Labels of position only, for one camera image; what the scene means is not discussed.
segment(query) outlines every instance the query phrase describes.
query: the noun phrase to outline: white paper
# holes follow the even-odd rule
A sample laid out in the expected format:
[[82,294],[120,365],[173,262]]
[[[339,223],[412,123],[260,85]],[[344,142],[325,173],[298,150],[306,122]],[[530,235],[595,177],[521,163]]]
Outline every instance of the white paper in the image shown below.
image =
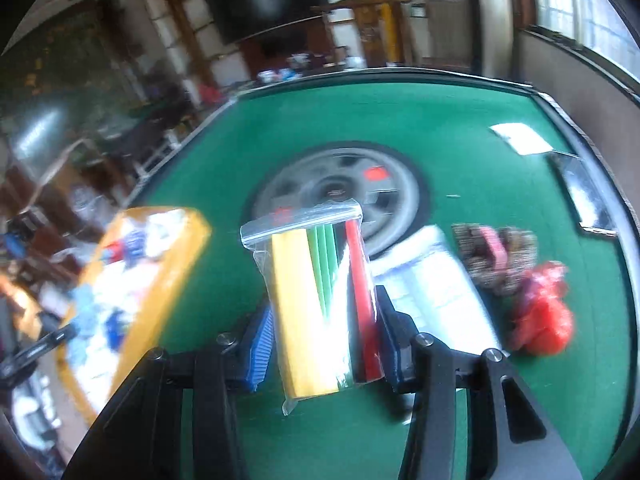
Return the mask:
[[519,155],[546,153],[553,147],[523,123],[494,124],[491,129],[506,140]]

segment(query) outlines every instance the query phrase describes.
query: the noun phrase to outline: red plastic bag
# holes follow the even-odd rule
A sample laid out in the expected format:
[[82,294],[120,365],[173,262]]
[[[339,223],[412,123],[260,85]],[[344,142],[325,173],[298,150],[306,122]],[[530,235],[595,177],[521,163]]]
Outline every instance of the red plastic bag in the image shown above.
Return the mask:
[[565,272],[560,262],[545,262],[527,273],[514,313],[512,349],[554,355],[569,344],[574,335],[574,315],[561,300],[566,294]]

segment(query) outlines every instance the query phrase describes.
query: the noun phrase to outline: wooden pillar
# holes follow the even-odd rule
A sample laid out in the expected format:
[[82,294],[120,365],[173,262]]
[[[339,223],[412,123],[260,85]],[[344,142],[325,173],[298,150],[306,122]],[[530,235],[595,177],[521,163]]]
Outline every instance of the wooden pillar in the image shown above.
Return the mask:
[[184,12],[184,7],[180,0],[167,0],[169,10],[175,20],[175,25],[178,27],[180,37],[184,47],[187,49],[189,57],[191,57],[191,65],[195,70],[195,73],[200,77],[200,80],[208,86],[217,87],[218,85],[213,79],[213,75],[209,68],[209,63],[202,53],[198,39],[191,28],[191,23]]
[[392,62],[404,62],[402,42],[402,9],[399,6],[382,5],[382,19],[385,23],[386,58]]

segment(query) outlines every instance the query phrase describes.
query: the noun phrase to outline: plastic bag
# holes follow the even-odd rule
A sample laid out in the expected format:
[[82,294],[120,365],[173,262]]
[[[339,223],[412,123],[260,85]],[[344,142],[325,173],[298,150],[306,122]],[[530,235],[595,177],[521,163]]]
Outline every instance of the plastic bag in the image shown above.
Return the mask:
[[566,294],[560,262],[545,262],[525,278],[520,303],[514,313],[515,330],[511,347],[533,355],[562,352],[574,335],[574,315],[562,302]]
[[242,226],[276,321],[285,415],[300,399],[383,376],[373,282],[355,200],[279,210]]
[[385,286],[394,308],[411,316],[419,332],[461,352],[501,349],[480,295],[439,227],[421,228],[370,267],[376,285]]
[[73,236],[68,236],[66,239],[71,243],[71,247],[62,249],[55,254],[52,254],[49,258],[49,261],[52,264],[61,264],[65,261],[67,256],[72,256],[76,259],[76,262],[84,267],[88,265],[92,258],[94,257],[95,250],[98,247],[98,244],[93,244],[90,242],[83,242],[82,240],[78,240]]

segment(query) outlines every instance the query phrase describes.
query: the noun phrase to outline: poker table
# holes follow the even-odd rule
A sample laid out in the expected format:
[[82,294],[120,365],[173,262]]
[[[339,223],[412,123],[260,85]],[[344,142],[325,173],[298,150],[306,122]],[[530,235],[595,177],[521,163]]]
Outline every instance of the poker table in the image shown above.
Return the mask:
[[[497,123],[524,123],[555,150],[580,156],[618,236],[582,231],[546,157],[517,154],[490,130]],[[247,200],[297,154],[339,141],[375,142],[410,158],[428,184],[428,223],[439,225],[451,247],[455,222],[516,226],[536,234],[539,262],[559,260],[568,267],[573,341],[557,356],[510,359],[584,478],[595,478],[638,413],[638,229],[589,140],[551,98],[528,86],[398,68],[312,76],[240,94],[136,199],[137,205],[197,208],[214,230],[162,345],[168,351],[197,348],[255,308],[265,286],[239,241]],[[495,319],[508,316],[508,301],[486,306]],[[464,394],[458,392],[456,403],[455,478],[465,477]],[[379,381],[305,400],[285,417],[272,360],[258,392],[238,399],[251,478],[396,478],[408,427],[388,398],[388,386]],[[190,406],[184,410],[189,413]],[[184,441],[190,444],[188,424]],[[188,477],[188,461],[182,468]]]

